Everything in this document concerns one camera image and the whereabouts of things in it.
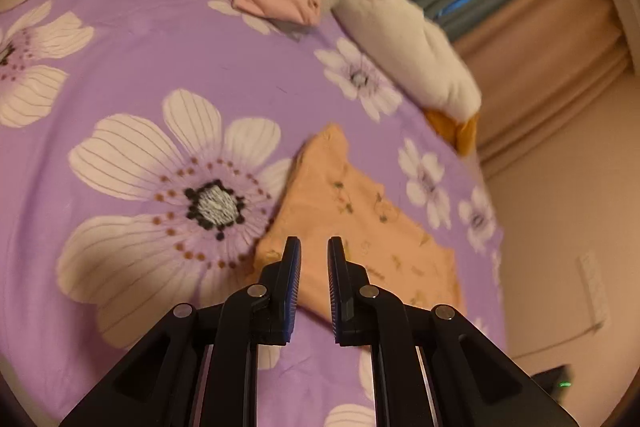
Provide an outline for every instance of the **power outlet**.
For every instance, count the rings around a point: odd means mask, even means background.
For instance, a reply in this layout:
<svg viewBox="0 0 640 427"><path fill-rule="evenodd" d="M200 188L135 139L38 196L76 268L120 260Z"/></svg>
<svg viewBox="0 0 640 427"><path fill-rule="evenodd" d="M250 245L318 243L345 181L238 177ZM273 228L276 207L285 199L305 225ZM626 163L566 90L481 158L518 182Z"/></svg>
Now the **power outlet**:
<svg viewBox="0 0 640 427"><path fill-rule="evenodd" d="M578 265L587 289L593 325L596 329L601 330L610 325L611 315L600 266L593 252L587 252L578 257Z"/></svg>

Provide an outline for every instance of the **bedsheet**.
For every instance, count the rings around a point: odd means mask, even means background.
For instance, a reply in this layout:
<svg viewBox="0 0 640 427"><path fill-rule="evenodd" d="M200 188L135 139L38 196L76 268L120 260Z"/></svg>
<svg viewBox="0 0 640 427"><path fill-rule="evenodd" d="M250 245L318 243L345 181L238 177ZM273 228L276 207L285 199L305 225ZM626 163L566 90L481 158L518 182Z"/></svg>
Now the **bedsheet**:
<svg viewBox="0 0 640 427"><path fill-rule="evenodd" d="M468 318L504 348L488 197L333 18L295 42L229 0L28 0L0 28L0 351L51 415L173 304L241 283L291 159L331 121L455 251ZM260 348L258 425L373 425L366 355L298 315L292 343Z"/></svg>

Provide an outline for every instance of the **white pillow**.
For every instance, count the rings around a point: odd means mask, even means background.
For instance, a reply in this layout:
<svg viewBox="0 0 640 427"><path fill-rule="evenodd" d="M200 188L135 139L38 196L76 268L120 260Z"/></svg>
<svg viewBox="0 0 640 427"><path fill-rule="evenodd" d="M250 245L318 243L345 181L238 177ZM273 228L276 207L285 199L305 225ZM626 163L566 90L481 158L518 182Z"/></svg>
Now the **white pillow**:
<svg viewBox="0 0 640 427"><path fill-rule="evenodd" d="M471 72L419 6L409 0L340 0L334 15L421 107L460 123L480 109L480 89Z"/></svg>

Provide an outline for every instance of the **orange-brown cloth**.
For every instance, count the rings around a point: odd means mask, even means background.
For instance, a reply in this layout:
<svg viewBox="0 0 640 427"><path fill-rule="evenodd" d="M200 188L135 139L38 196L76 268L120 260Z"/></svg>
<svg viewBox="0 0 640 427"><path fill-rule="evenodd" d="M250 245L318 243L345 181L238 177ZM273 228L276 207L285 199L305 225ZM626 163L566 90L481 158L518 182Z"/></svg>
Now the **orange-brown cloth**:
<svg viewBox="0 0 640 427"><path fill-rule="evenodd" d="M348 261L369 281L403 302L430 309L447 303L464 312L454 252L440 247L385 198L383 185L350 165L348 143L336 124L300 153L281 210L260 241L255 272L279 261L287 236L302 242L299 305L331 320L326 246L342 238Z"/></svg>
<svg viewBox="0 0 640 427"><path fill-rule="evenodd" d="M425 109L423 113L436 134L452 146L460 156L467 156L476 146L478 113L463 123L458 123L435 109Z"/></svg>

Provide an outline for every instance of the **cable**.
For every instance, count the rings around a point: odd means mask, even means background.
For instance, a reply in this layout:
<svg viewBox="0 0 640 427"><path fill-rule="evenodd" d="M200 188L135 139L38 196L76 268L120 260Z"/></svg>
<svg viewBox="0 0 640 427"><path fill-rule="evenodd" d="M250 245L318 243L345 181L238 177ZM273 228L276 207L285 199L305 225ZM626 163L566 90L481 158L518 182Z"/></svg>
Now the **cable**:
<svg viewBox="0 0 640 427"><path fill-rule="evenodd" d="M591 333L591 331L594 331L594 332L598 331L601 327L602 327L602 324L595 324L593 326L588 327L582 333L578 333L577 335L574 335L574 336L572 336L572 337L570 337L568 339L565 339L564 341L556 342L555 344L550 344L549 346L540 347L539 349L534 349L533 351L528 351L527 353L523 353L521 355L517 355L516 357L510 357L510 359L511 360L522 359L524 357L528 357L529 355L536 355L538 353L542 353L542 351L546 351L547 349L551 349L553 347L562 346L562 344L566 344L566 343L569 343L569 342L572 342L572 341L576 341L580 337L585 336L587 333Z"/></svg>

